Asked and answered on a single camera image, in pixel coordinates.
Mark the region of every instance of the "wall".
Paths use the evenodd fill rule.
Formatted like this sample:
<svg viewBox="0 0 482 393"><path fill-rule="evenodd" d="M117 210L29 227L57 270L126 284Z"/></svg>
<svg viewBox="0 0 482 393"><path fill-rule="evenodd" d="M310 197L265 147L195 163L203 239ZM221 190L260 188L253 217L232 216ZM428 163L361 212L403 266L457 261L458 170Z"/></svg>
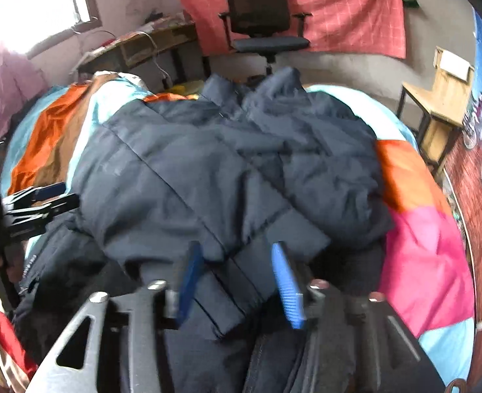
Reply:
<svg viewBox="0 0 482 393"><path fill-rule="evenodd" d="M179 0L97 0L97 6L103 26L98 30L107 30L116 36L126 34L144 24L145 18L153 9L163 13L181 11ZM70 83L69 73L84 52L97 48L111 38L105 32L94 32L74 36L47 51L38 54L32 62L41 68L50 84ZM181 56L188 60L189 77L201 76L200 53L196 44L187 44L181 49ZM159 57L159 64L170 74L174 74L167 55ZM136 68L134 73L143 77L152 91L161 88L161 76L153 63L146 63Z"/></svg>
<svg viewBox="0 0 482 393"><path fill-rule="evenodd" d="M278 56L278 65L292 65L303 81L344 84L366 93L399 98L401 82L431 87L434 49L440 46L473 64L475 38L472 9L467 0L418 0L419 9L405 9L407 59L380 55L295 52ZM231 77L264 72L258 56L219 56L211 67Z"/></svg>
<svg viewBox="0 0 482 393"><path fill-rule="evenodd" d="M181 9L179 0L138 0L136 11L126 10L130 0L97 0L103 29L121 35L141 25L151 8L165 13ZM407 59L397 60L380 55L328 54L295 52L278 56L277 66L292 65L303 73L303 80L333 82L391 99L399 97L401 82L430 87L434 77L432 66L436 46L446 48L473 63L472 9L467 0L419 0L419 9L405 10L407 30ZM51 83L69 82L68 73L81 52L97 47L110 38L97 33L74 37L38 55L33 61L43 69ZM199 49L188 44L182 48L189 78L201 74ZM161 55L159 62L172 73L171 62ZM211 58L213 72L229 78L246 78L264 72L265 60L257 55L224 55ZM152 64L135 71L155 91L160 88L160 75Z"/></svg>

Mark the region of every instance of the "cable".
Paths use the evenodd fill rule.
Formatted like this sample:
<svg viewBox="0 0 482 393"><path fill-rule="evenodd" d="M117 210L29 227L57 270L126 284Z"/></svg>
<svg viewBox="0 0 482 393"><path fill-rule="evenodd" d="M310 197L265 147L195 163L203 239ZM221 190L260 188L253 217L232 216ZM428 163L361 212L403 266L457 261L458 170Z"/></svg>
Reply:
<svg viewBox="0 0 482 393"><path fill-rule="evenodd" d="M75 13L75 15L77 15L77 17L80 19L80 14L79 14L79 13ZM92 22L92 20L99 20L99 18L96 17L96 16L90 16L90 20L89 20L88 22ZM81 35L81 34L83 34L83 33L82 33L82 32L77 32L74 28L75 28L79 23L88 23L88 22L81 22L80 20L78 20L78 22L77 22L75 25L73 25L72 27L70 27L70 29L71 29L74 33L76 33L77 35ZM115 36L115 34L111 33L110 31L106 31L106 30L104 30L104 29L100 29L100 30L98 30L98 31L108 32L109 34L112 34L115 39L117 38L117 37Z"/></svg>
<svg viewBox="0 0 482 393"><path fill-rule="evenodd" d="M153 38L151 37L151 35L147 34L145 31L135 31L135 33L146 35L150 39L150 41L153 44L153 48L157 52L157 54L153 56L153 63L155 63L155 66L164 74L164 78L165 79L168 78L170 80L170 83L173 85L174 82L172 81L172 77L170 76L170 74L166 72L163 68L161 68L159 66L159 63L157 63L157 57L159 56L159 48L157 47L157 44L155 44L155 41L153 41Z"/></svg>
<svg viewBox="0 0 482 393"><path fill-rule="evenodd" d="M81 32L75 32L77 35L81 35L83 34L83 37L78 37L78 42L79 42L79 53L81 55L81 57L83 56L84 54L84 44L86 42L86 38L89 37L90 35L93 35L93 34L96 34L98 32L106 32L108 34L110 34L114 39L117 39L117 36L113 33L113 32L110 32L110 31L107 31L105 29L98 29L97 31L90 31L88 33L81 33Z"/></svg>

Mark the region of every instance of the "pink clothing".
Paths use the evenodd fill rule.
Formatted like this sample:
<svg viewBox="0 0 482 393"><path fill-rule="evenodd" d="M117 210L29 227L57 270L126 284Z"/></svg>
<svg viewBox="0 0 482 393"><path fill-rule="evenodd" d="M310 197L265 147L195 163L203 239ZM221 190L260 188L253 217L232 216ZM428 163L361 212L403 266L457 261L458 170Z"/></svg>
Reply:
<svg viewBox="0 0 482 393"><path fill-rule="evenodd" d="M192 16L203 54L228 53L218 13L227 11L226 0L181 0ZM310 12L305 38L311 51L373 53L406 56L402 0L289 0L290 13ZM297 34L292 20L287 34ZM232 39L247 38L233 34Z"/></svg>
<svg viewBox="0 0 482 393"><path fill-rule="evenodd" d="M473 317L472 277L454 218L431 206L391 215L379 291L412 334Z"/></svg>
<svg viewBox="0 0 482 393"><path fill-rule="evenodd" d="M26 56L0 47L0 138L8 131L11 117L47 88L42 72Z"/></svg>

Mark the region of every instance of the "window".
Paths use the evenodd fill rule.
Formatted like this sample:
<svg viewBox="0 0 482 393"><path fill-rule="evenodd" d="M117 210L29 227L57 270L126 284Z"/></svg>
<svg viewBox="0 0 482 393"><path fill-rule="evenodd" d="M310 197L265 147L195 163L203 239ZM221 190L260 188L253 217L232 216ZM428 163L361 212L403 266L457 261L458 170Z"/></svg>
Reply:
<svg viewBox="0 0 482 393"><path fill-rule="evenodd" d="M29 57L101 25L95 0L0 0L0 43Z"/></svg>

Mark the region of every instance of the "bolt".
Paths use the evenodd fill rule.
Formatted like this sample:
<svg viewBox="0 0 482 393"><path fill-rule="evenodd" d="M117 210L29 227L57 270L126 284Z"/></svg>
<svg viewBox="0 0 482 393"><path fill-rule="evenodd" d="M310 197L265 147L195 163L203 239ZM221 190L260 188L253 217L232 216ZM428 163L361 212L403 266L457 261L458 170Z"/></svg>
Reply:
<svg viewBox="0 0 482 393"><path fill-rule="evenodd" d="M90 296L90 301L92 303L104 303L106 300L108 300L108 297L109 297L108 293L103 291L98 291L98 292L94 292Z"/></svg>
<svg viewBox="0 0 482 393"><path fill-rule="evenodd" d="M385 300L386 300L386 297L384 296L383 293L374 291L374 292L371 292L371 293L368 295L368 299L369 299L372 303L380 303L381 301L385 301Z"/></svg>
<svg viewBox="0 0 482 393"><path fill-rule="evenodd" d="M326 290L329 286L330 284L324 279L313 279L310 282L310 288L314 290Z"/></svg>
<svg viewBox="0 0 482 393"><path fill-rule="evenodd" d="M166 281L160 279L159 281L155 281L148 285L148 290L162 290L166 286Z"/></svg>

